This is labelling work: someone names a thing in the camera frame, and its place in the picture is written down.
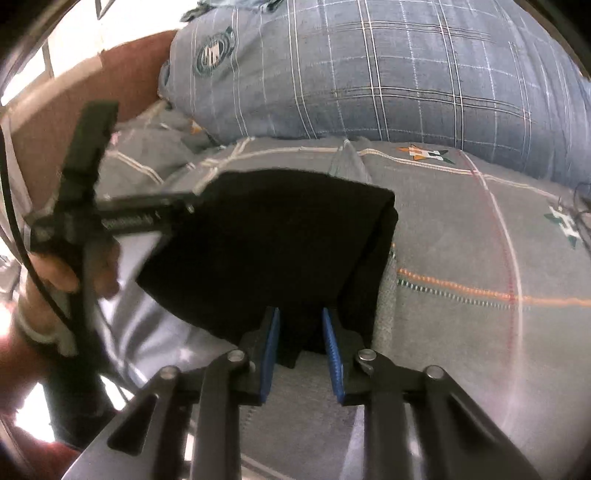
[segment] red clothing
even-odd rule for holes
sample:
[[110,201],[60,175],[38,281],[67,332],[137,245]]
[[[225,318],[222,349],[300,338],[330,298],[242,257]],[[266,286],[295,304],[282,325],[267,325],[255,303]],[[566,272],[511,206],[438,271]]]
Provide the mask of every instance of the red clothing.
[[[15,329],[0,336],[0,413],[4,418],[14,418],[16,410],[46,372],[44,358]],[[42,442],[17,427],[14,434],[40,480],[59,480],[78,457],[78,452],[61,443]]]

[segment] orange stitched line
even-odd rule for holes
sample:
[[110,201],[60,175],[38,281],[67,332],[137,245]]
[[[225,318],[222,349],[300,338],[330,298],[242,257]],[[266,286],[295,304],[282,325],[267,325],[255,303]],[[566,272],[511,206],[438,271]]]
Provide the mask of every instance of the orange stitched line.
[[[449,290],[455,290],[462,292],[463,294],[472,294],[477,295],[479,297],[489,297],[492,299],[502,300],[502,301],[512,301],[515,300],[517,297],[516,295],[512,295],[510,293],[503,293],[500,291],[493,291],[493,290],[483,290],[481,288],[472,288],[466,287],[465,285],[461,285],[456,282],[447,281],[447,280],[439,280],[438,278],[428,277],[426,275],[418,275],[411,271],[408,271],[406,268],[399,268],[398,269],[399,275],[404,275],[405,277],[411,278],[415,281],[420,281],[423,283],[428,283],[431,285],[437,285],[439,287],[448,288]],[[567,299],[544,299],[539,297],[530,297],[524,296],[523,302],[528,303],[531,305],[539,305],[545,307],[564,307],[564,306],[580,306],[580,307],[591,307],[591,299],[577,299],[574,297],[570,297]]]

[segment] embroidered patch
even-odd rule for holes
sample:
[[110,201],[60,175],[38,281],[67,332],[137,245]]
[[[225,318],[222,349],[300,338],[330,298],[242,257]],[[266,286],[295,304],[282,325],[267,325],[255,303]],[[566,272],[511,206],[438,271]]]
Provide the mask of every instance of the embroidered patch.
[[201,77],[209,77],[236,47],[236,35],[232,27],[209,37],[197,53],[195,72]]
[[422,148],[418,148],[415,145],[411,145],[410,147],[398,147],[398,149],[401,152],[408,152],[408,154],[415,161],[432,158],[433,160],[439,160],[445,163],[450,163],[451,165],[455,165],[455,163],[452,162],[449,158],[444,157],[444,155],[449,150],[423,150]]
[[573,218],[563,210],[562,207],[554,209],[552,205],[549,205],[552,213],[546,213],[544,216],[552,223],[556,223],[560,226],[562,233],[565,234],[566,238],[569,239],[570,245],[575,248],[577,245],[577,238],[581,238],[579,232],[576,230],[576,224]]

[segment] brown headboard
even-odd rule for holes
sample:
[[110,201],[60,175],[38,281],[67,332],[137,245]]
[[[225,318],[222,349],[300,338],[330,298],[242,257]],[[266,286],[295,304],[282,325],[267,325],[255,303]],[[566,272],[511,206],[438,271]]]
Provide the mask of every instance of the brown headboard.
[[175,33],[167,31],[103,51],[44,84],[9,113],[15,155],[33,208],[43,207],[56,189],[86,102],[118,100],[118,120],[123,122],[158,99],[158,74],[168,59]]

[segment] human hand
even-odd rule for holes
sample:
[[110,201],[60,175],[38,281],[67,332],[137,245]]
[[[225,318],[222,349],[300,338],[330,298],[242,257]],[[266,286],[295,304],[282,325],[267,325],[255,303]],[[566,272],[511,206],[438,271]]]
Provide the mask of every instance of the human hand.
[[[92,266],[90,277],[99,298],[109,299],[119,292],[117,275],[120,254],[121,246],[114,242]],[[59,257],[31,255],[31,263],[47,285],[68,293],[80,288],[80,281],[73,270]],[[21,289],[18,305],[29,327],[41,335],[52,334],[60,321],[29,277]]]

